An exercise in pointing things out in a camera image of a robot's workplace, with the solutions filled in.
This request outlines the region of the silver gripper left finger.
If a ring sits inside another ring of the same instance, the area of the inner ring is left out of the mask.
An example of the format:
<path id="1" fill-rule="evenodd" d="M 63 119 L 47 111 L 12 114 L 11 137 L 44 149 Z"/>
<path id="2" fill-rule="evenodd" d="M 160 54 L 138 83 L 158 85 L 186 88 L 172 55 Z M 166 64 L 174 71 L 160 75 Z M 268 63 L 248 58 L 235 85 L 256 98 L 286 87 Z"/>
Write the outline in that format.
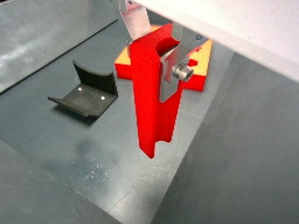
<path id="1" fill-rule="evenodd" d="M 134 0 L 110 0 L 110 2 L 126 33 L 126 45 L 130 46 L 152 31 L 146 7 Z"/>

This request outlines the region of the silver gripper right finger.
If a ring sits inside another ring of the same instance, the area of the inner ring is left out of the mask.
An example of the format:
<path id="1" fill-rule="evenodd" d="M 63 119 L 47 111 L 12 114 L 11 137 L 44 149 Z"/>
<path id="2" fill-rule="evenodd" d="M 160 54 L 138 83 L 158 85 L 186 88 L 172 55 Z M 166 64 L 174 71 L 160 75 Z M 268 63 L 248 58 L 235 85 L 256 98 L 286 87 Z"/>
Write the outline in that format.
<path id="1" fill-rule="evenodd" d="M 188 66 L 191 54 L 208 41 L 198 32 L 178 23 L 172 24 L 172 38 L 179 42 L 162 58 L 160 102 L 166 102 L 178 90 L 179 82 L 187 82 L 194 70 Z"/>

